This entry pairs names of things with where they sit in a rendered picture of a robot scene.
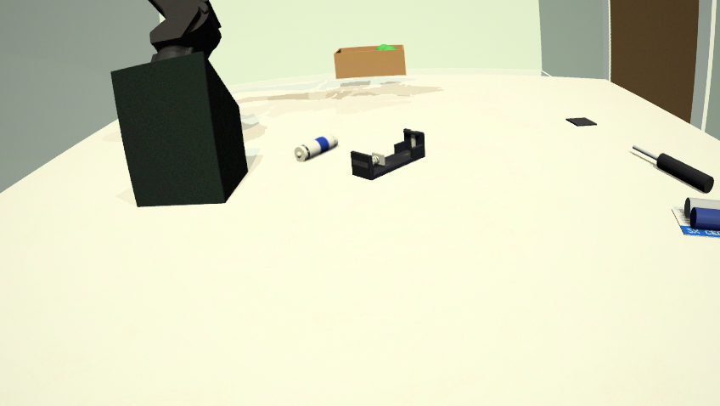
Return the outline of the black battery holder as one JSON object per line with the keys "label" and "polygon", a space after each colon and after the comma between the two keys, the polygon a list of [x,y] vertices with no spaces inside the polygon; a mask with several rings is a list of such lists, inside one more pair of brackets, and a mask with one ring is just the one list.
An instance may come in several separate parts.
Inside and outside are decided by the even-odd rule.
{"label": "black battery holder", "polygon": [[351,151],[352,175],[374,180],[425,157],[425,132],[405,128],[404,140],[393,144],[395,154]]}

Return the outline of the black-handled screwdriver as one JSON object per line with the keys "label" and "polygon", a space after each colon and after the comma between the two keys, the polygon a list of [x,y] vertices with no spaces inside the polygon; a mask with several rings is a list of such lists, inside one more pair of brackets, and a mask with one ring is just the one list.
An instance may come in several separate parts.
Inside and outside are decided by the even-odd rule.
{"label": "black-handled screwdriver", "polygon": [[670,173],[675,178],[692,185],[693,187],[701,190],[704,193],[710,193],[712,190],[714,179],[712,176],[699,171],[687,164],[684,164],[680,160],[672,158],[670,155],[661,153],[659,156],[653,155],[647,150],[640,149],[638,146],[633,145],[633,149],[639,151],[642,154],[647,155],[650,158],[656,160],[657,167],[664,172]]}

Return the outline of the silver and blue cylindrical battery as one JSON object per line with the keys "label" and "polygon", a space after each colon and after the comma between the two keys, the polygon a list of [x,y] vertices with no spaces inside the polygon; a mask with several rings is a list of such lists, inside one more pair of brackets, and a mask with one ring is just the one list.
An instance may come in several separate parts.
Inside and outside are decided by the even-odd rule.
{"label": "silver and blue cylindrical battery", "polygon": [[335,133],[328,133],[295,147],[295,158],[299,162],[307,161],[333,149],[338,145]]}

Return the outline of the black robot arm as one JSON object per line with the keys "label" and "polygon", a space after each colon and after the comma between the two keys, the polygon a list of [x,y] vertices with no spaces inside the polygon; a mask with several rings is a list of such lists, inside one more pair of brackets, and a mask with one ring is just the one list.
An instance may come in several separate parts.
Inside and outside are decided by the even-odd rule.
{"label": "black robot arm", "polygon": [[157,50],[150,62],[204,52],[209,59],[222,38],[210,0],[149,0],[165,18],[150,32]]}

